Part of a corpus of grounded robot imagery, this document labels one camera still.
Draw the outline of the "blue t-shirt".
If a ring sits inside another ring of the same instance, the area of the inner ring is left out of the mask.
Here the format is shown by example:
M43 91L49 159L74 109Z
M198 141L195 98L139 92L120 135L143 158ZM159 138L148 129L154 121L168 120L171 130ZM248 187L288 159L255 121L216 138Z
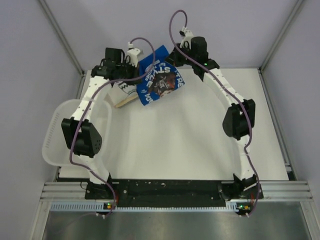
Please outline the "blue t-shirt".
M139 61L139 73L148 73L142 82L136 85L136 92L142 105L146 106L165 95L181 88L185 81L175 66L165 61L169 52L164 45L155 50L153 54Z

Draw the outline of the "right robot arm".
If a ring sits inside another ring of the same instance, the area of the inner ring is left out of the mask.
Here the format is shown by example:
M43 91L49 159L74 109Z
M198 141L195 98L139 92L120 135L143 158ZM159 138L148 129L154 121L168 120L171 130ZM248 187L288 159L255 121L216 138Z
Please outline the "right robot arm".
M215 93L226 110L222 128L232 139L235 160L233 184L230 189L222 190L224 196L229 200L256 200L261 192L261 185L249 154L255 125L255 101L243 98L227 81L220 66L209 58L204 37L184 36L180 43L175 44L166 61L175 67L191 66L194 74Z

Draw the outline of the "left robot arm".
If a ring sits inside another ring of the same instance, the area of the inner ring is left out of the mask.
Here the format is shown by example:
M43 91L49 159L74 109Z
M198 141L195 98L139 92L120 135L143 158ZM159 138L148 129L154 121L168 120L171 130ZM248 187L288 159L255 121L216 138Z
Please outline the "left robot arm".
M105 57L91 70L89 85L75 112L61 122L69 149L69 162L88 171L91 182L97 184L97 194L105 199L113 194L114 187L108 183L110 173L101 159L105 137L97 126L98 116L114 83L139 76L139 57L142 53L132 44L127 51L107 47Z

